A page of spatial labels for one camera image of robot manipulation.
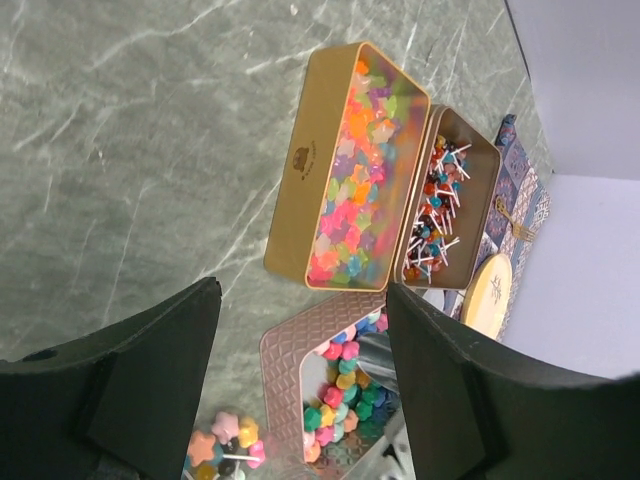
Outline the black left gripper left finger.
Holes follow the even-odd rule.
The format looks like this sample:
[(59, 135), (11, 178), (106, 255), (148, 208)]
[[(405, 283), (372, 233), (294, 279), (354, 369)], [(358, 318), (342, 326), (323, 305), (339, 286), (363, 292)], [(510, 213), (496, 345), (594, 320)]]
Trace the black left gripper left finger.
[(207, 277), (94, 333), (3, 361), (2, 477), (179, 478), (221, 297)]

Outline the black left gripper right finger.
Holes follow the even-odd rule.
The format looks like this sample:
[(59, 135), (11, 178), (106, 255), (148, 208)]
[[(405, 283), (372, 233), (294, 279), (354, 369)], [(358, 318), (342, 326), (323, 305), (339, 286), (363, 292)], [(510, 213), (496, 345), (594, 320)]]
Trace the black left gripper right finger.
[(639, 378), (517, 352), (400, 284), (389, 338), (420, 479), (635, 479)]

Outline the silver metal scoop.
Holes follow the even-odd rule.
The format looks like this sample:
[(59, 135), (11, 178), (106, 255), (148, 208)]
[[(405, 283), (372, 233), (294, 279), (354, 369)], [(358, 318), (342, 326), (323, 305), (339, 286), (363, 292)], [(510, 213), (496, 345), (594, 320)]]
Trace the silver metal scoop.
[(358, 367), (382, 387), (399, 393), (390, 339), (385, 333), (368, 333), (359, 337)]

